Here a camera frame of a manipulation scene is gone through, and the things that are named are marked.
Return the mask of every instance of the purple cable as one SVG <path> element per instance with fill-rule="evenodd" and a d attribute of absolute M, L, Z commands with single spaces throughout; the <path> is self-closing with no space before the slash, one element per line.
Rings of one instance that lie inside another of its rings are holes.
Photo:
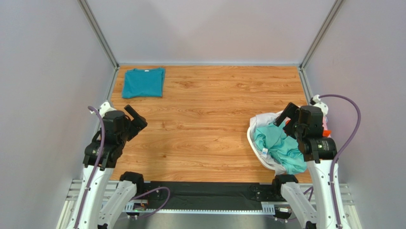
<path fill-rule="evenodd" d="M 310 192 L 310 196 L 309 196 L 309 201 L 312 199 L 312 196 L 313 196 L 313 191 L 314 191 L 314 188 L 313 188 L 313 186 L 311 186 L 310 188 L 308 188 L 306 191 L 304 191 L 304 193 L 303 194 L 307 194 L 309 191 L 311 191 Z"/>
<path fill-rule="evenodd" d="M 84 193 L 83 193 L 82 200 L 81 200 L 81 204 L 79 205 L 78 216 L 76 217 L 75 225 L 73 226 L 73 228 L 78 228 L 79 221 L 81 220 L 81 215 L 82 215 L 82 211 L 83 211 L 83 206 L 84 206 L 84 203 L 85 203 L 85 199 L 86 199 L 86 197 L 87 197 L 87 193 L 89 192 L 89 187 L 90 187 L 90 184 L 91 184 L 91 180 L 93 179 L 94 173 L 96 173 L 97 167 L 99 166 L 100 158 L 102 157 L 103 148 L 104 148 L 104 135 L 105 135 L 105 131 L 104 131 L 103 118 L 101 117 L 99 111 L 98 111 L 96 108 L 94 108 L 94 107 L 92 107 L 92 106 L 88 106 L 87 108 L 88 108 L 89 110 L 95 112 L 96 115 L 97 115 L 97 117 L 98 117 L 99 120 L 100 120 L 100 125 L 101 125 L 101 138 L 102 138 L 102 139 L 101 139 L 101 142 L 100 142 L 100 148 L 99 148 L 99 152 L 98 152 L 98 154 L 97 154 L 97 159 L 96 159 L 96 162 L 94 163 L 93 170 L 92 170 L 91 173 L 90 173 L 89 180 L 87 181 L 86 188 L 85 188 L 85 191 L 84 191 Z"/>
<path fill-rule="evenodd" d="M 331 163 L 331 167 L 330 167 L 330 182 L 334 183 L 334 166 L 336 164 L 336 162 L 338 161 L 338 157 L 341 155 L 341 153 L 344 151 L 344 149 L 348 146 L 348 144 L 350 144 L 350 142 L 353 140 L 356 132 L 358 131 L 359 125 L 361 124 L 361 111 L 359 110 L 359 107 L 357 106 L 357 104 L 352 101 L 351 99 L 342 96 L 342 95 L 338 95 L 338 94 L 325 94 L 325 95 L 321 95 L 319 98 L 326 98 L 326 97 L 337 97 L 337 98 L 341 98 L 341 99 L 345 99 L 347 101 L 349 101 L 356 109 L 356 113 L 357 113 L 357 121 L 356 121 L 356 125 L 355 128 L 352 132 L 352 134 L 350 135 L 350 137 L 348 138 L 348 140 L 344 143 L 343 147 L 341 147 L 341 149 L 337 152 L 337 155 L 334 157 L 333 162 Z M 337 203 L 337 196 L 335 194 L 335 186 L 331 185 L 331 193 L 333 195 L 333 202 L 334 202 L 334 210 L 335 210 L 335 217 L 337 218 L 337 224 L 338 224 L 338 228 L 342 228 L 342 224 L 341 224 L 341 216 L 340 216 L 340 212 L 338 211 L 338 203 Z"/>
<path fill-rule="evenodd" d="M 160 190 L 160 189 L 165 189 L 165 190 L 168 191 L 168 197 L 166 198 L 165 202 L 159 208 L 155 209 L 155 211 L 153 211 L 153 212 L 151 212 L 149 214 L 146 214 L 146 215 L 139 216 L 138 218 L 146 218 L 148 216 L 151 216 L 151 215 L 155 214 L 157 211 L 161 210 L 166 205 L 166 203 L 168 202 L 169 197 L 171 196 L 171 191 L 169 190 L 168 187 L 157 187 L 157 188 L 154 188 L 154 189 L 152 189 L 152 190 L 150 190 L 150 191 L 148 191 L 146 193 L 143 193 L 143 194 L 141 194 L 139 196 L 131 198 L 131 200 L 135 200 L 135 199 L 144 197 L 144 196 L 146 196 L 146 195 L 148 195 L 150 193 L 156 192 L 157 190 Z"/>

